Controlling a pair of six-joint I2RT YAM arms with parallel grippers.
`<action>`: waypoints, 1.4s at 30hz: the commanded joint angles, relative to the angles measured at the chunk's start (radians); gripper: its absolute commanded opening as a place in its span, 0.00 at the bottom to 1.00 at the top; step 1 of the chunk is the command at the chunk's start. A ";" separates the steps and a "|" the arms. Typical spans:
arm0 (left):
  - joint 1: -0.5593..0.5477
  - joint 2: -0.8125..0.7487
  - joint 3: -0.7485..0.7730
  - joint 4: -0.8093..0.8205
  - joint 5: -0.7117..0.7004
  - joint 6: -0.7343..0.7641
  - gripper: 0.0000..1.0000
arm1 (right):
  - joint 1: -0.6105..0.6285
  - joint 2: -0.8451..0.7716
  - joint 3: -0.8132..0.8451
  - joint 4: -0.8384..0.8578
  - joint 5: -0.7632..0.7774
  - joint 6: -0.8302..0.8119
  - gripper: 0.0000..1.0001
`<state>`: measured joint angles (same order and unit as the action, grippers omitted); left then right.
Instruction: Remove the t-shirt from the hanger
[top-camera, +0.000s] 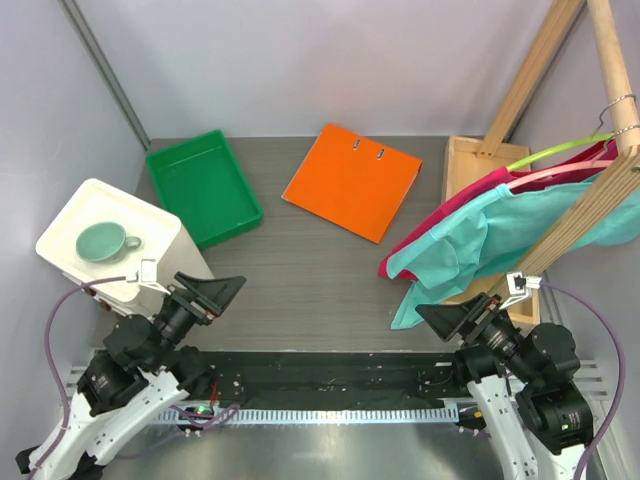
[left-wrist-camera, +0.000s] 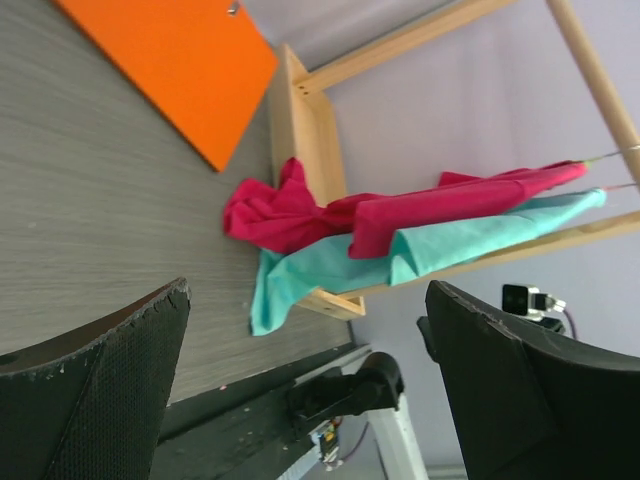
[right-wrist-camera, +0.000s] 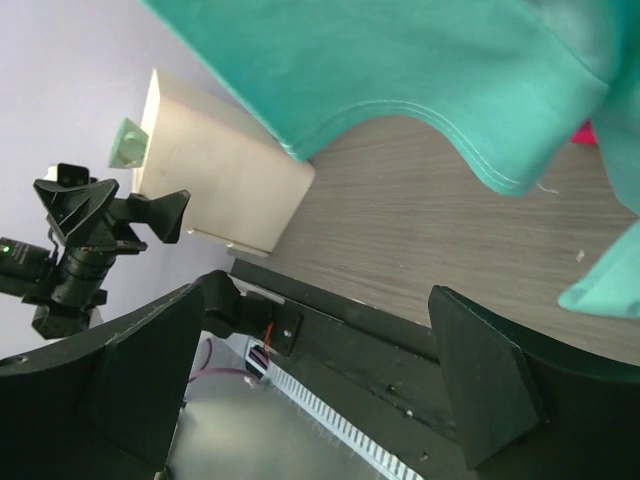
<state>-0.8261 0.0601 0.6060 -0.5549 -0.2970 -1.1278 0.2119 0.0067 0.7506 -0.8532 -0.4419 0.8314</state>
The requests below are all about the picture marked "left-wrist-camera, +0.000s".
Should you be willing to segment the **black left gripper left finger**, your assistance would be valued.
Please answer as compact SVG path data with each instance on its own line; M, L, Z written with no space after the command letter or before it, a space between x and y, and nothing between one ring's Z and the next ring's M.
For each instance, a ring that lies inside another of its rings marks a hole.
M190 313L178 278L1 357L4 479L146 479Z

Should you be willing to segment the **pink plastic hanger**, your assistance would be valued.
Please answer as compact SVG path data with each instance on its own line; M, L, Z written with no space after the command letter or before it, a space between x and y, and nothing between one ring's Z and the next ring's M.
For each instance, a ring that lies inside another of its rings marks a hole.
M635 189L638 190L639 189L639 184L637 183L625 183L625 184L618 184L618 185L609 185L609 186L603 186L600 187L602 190L605 190L607 192L612 192L612 191L617 191L617 190L622 190L622 189Z

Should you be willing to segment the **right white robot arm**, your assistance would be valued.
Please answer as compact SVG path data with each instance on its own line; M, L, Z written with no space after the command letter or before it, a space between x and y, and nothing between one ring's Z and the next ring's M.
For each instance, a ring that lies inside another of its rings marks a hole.
M367 416L389 479L426 479L427 469L409 416L404 381L389 354L369 354L352 374L322 374L294 386L287 394L296 433L336 417Z

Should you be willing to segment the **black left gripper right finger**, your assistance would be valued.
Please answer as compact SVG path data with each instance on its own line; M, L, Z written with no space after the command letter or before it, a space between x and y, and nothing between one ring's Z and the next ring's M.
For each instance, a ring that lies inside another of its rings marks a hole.
M429 283L417 322L470 479L636 479L639 360Z

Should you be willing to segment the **teal t shirt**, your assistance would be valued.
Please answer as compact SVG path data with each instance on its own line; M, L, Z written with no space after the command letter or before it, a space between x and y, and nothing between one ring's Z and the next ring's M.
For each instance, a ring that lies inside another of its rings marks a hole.
M290 255L264 249L251 305L251 334L265 336L281 328L291 308L317 288L339 294L408 283L537 239L606 200L606 191L594 188L537 197L501 215L401 229L393 234L390 251L372 259L348 256L351 234L326 237Z

